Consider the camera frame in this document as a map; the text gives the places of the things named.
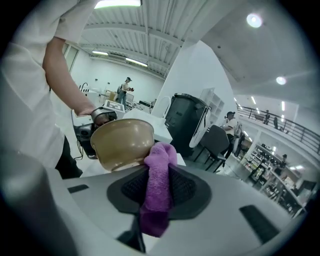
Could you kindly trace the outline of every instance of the railing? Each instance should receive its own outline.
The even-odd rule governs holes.
[[[256,109],[250,107],[238,106],[237,111],[239,116],[273,127],[274,129],[277,129],[300,141],[302,144],[320,155],[320,135],[303,127],[302,125],[288,119],[281,118],[281,116],[272,113],[268,113],[270,117],[266,120],[267,112],[259,110],[259,114]]]

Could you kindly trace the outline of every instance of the bowl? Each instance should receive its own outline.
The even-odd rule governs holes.
[[[154,128],[140,119],[120,119],[99,127],[91,136],[92,148],[103,168],[115,171],[139,163],[155,144]]]

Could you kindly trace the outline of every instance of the purple towel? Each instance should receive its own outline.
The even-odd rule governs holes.
[[[157,142],[144,163],[149,166],[149,179],[140,208],[140,228],[143,233],[159,238],[169,225],[172,199],[168,164],[177,165],[176,149],[170,144]]]

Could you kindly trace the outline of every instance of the black chair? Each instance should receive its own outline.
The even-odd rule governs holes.
[[[219,166],[227,160],[221,154],[221,152],[227,149],[229,146],[229,140],[226,132],[222,128],[213,125],[211,126],[209,131],[207,131],[203,135],[200,141],[200,145],[203,146],[203,149],[200,151],[200,153],[196,156],[196,158],[193,161],[195,162],[201,155],[201,153],[206,149],[210,153],[210,155],[208,159],[205,161],[205,164],[207,163],[210,157],[213,158],[213,161],[205,170],[208,171],[214,165],[212,172],[215,173]]]

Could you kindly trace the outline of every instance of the corrugated metal ceiling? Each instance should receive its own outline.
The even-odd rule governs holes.
[[[147,63],[147,69],[164,77],[210,2],[143,0],[140,7],[95,9],[79,44],[88,52],[100,50]]]

